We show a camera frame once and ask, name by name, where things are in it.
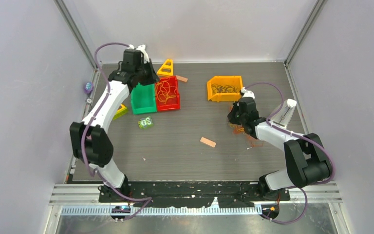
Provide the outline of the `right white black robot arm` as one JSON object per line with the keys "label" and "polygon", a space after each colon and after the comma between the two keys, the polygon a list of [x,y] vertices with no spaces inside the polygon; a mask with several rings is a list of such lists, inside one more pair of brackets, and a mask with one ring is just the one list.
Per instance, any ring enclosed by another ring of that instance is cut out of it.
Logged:
{"label": "right white black robot arm", "polygon": [[257,191],[261,198],[271,200],[284,188],[304,188],[332,177],[333,165],[317,134],[295,134],[260,117],[252,97],[234,102],[227,117],[231,124],[240,125],[247,135],[284,152],[285,169],[259,178]]}

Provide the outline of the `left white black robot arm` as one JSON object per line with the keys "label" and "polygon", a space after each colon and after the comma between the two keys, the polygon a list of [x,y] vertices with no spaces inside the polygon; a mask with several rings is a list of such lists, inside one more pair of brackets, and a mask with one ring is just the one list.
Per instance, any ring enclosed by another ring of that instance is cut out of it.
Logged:
{"label": "left white black robot arm", "polygon": [[137,85],[152,85],[158,80],[146,46],[129,45],[118,70],[106,78],[102,98],[80,122],[73,122],[69,128],[73,156],[84,162],[91,176],[98,174],[119,202],[131,200],[130,187],[127,176],[112,158],[108,128],[120,105]]}

